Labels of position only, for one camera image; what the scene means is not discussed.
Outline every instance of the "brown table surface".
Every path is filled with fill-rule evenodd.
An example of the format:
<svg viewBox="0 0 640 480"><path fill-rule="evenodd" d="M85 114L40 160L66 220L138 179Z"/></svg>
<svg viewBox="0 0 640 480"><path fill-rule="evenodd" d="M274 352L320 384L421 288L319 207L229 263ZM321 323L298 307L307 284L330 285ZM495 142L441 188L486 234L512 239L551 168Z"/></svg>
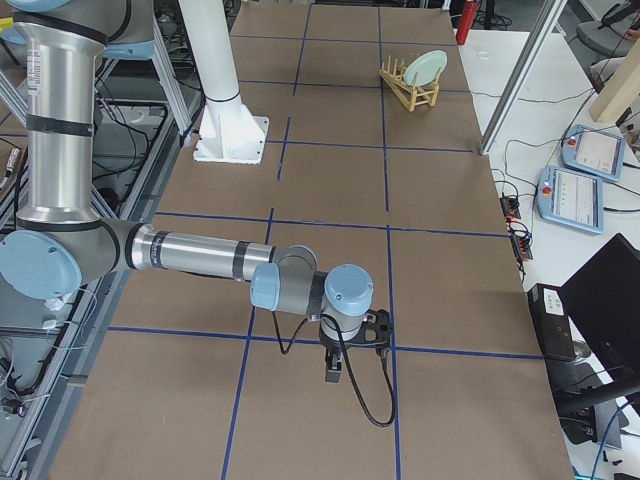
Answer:
<svg viewBox="0 0 640 480"><path fill-rule="evenodd" d="M397 421L324 383L316 326L281 356L246 284L135 272L50 478L572 478L447 14L248 2L232 44L271 119L263 161L184 149L154 224L365 267L396 326ZM434 49L438 103L410 114L377 69ZM377 357L351 356L384 418Z"/></svg>

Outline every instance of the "white pillar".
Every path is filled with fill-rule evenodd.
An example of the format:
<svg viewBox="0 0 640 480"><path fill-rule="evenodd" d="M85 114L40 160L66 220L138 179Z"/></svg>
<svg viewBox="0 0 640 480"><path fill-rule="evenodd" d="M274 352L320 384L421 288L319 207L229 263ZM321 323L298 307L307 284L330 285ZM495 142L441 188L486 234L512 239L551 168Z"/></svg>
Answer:
<svg viewBox="0 0 640 480"><path fill-rule="evenodd" d="M196 161L260 163L269 119L242 103L222 0L180 0L207 103Z"/></svg>

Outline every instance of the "power strip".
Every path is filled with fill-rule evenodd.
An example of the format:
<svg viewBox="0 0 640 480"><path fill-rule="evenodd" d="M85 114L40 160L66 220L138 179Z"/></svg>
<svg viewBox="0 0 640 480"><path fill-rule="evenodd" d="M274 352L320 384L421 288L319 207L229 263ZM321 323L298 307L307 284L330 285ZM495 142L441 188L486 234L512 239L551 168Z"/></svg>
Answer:
<svg viewBox="0 0 640 480"><path fill-rule="evenodd" d="M500 207L502 208L507 229L511 230L511 222L522 218L520 216L520 209L518 208L518 200L514 197L500 197ZM516 260L533 260L533 253L531 252L531 248L529 248L530 242L513 232L510 232L509 238L511 239L511 247L513 248L513 254Z"/></svg>

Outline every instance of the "light blue joint cap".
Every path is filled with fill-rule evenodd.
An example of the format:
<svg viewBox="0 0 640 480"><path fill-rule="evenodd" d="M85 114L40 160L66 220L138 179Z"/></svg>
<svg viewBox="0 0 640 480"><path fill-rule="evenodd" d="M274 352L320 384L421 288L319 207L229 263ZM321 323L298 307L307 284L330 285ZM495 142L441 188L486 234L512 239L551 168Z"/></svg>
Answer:
<svg viewBox="0 0 640 480"><path fill-rule="evenodd" d="M27 39L22 36L16 27L9 27L0 33L0 37L5 42L13 43L15 45L26 45Z"/></svg>
<svg viewBox="0 0 640 480"><path fill-rule="evenodd" d="M25 12L50 12L56 8L69 3L70 0L7 0L13 8L24 10Z"/></svg>
<svg viewBox="0 0 640 480"><path fill-rule="evenodd" d="M46 300L77 290L78 263L69 251L40 232L18 230L0 242L0 273L18 292Z"/></svg>
<svg viewBox="0 0 640 480"><path fill-rule="evenodd" d="M149 60L155 51L153 40L139 43L115 43L109 45L102 56L114 60Z"/></svg>
<svg viewBox="0 0 640 480"><path fill-rule="evenodd" d="M371 307L373 280L358 265L340 265L327 275L324 293L338 312L351 317L364 315Z"/></svg>
<svg viewBox="0 0 640 480"><path fill-rule="evenodd" d="M272 312L280 301L280 269L275 263L261 263L251 280L251 304Z"/></svg>

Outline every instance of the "monitor stand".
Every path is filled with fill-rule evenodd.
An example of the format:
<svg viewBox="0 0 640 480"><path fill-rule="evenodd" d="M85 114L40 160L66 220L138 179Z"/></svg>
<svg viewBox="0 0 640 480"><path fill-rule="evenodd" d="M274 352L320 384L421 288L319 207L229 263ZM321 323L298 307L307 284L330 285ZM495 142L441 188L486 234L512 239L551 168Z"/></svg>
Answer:
<svg viewBox="0 0 640 480"><path fill-rule="evenodd" d="M551 390L555 398L562 398L564 391L579 393L591 387L596 388L603 385L597 375L593 375L594 370L586 363L574 364L571 362L561 362L557 360L546 360L547 373ZM573 385L580 379L590 376L582 383ZM593 407L582 409L578 412L566 414L560 419L560 424L569 441L574 445L587 441L599 442L604 436L609 420L618 408L615 400L609 400ZM622 448L620 439L620 428L629 425L629 421L624 415L618 417L619 422L614 422L607 435L606 445L612 448Z"/></svg>

